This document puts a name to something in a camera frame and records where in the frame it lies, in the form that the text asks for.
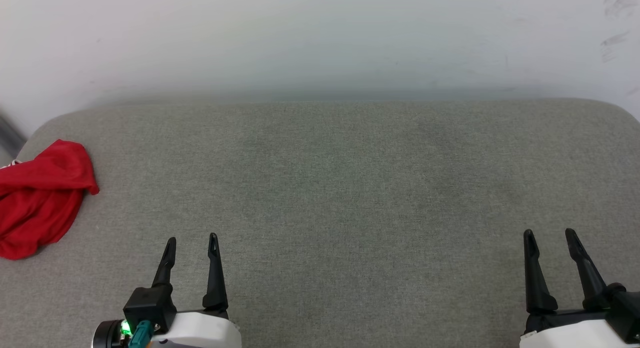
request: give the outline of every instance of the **fabric upholstery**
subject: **fabric upholstery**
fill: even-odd
[[[640,291],[640,125],[590,100],[147,105],[50,121],[22,161],[82,143],[100,193],[59,243],[0,260],[1,345],[87,347],[177,238],[178,310],[216,232],[251,348],[516,347],[522,234],[561,309],[583,299],[564,229]]]

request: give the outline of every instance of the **teal connector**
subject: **teal connector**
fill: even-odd
[[[128,348],[146,348],[147,344],[151,342],[151,336],[153,335],[154,330],[153,327],[151,327],[151,322],[141,321],[137,324],[137,328],[135,328],[133,337],[131,337],[131,341],[128,343]]]

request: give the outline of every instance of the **gray cushion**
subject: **gray cushion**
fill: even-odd
[[[54,119],[101,192],[59,243],[0,261],[3,347],[89,345],[164,245],[179,310],[217,232],[244,346],[514,347],[532,228],[562,309],[583,299],[564,229],[640,291],[640,125],[589,100],[138,106]]]

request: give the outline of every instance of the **white wall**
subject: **white wall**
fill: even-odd
[[[7,166],[11,161],[13,161],[13,157],[11,157],[9,152],[2,148],[2,146],[0,146],[0,167]]]
[[[640,117],[640,0],[0,0],[0,112],[583,97]]]

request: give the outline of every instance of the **scuff mark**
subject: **scuff mark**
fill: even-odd
[[[633,15],[638,0],[604,0],[606,18],[627,18]]]
[[[638,93],[640,91],[640,86],[633,87],[633,89],[626,93],[627,96],[631,96],[634,93]]]
[[[627,38],[626,38],[627,34],[629,34],[629,31],[621,33],[621,34],[617,34],[615,36],[611,36],[608,39],[605,39],[604,41],[602,41],[601,45],[602,46],[611,46],[611,45],[617,45],[618,43],[623,43],[624,41],[627,40]]]
[[[607,63],[616,58],[612,46],[626,41],[627,34],[629,34],[629,31],[611,36],[600,43],[600,55],[602,57],[602,63]]]
[[[613,54],[613,48],[603,47],[600,50],[601,50],[600,55],[602,57],[602,63],[607,63],[616,58],[616,56]]]

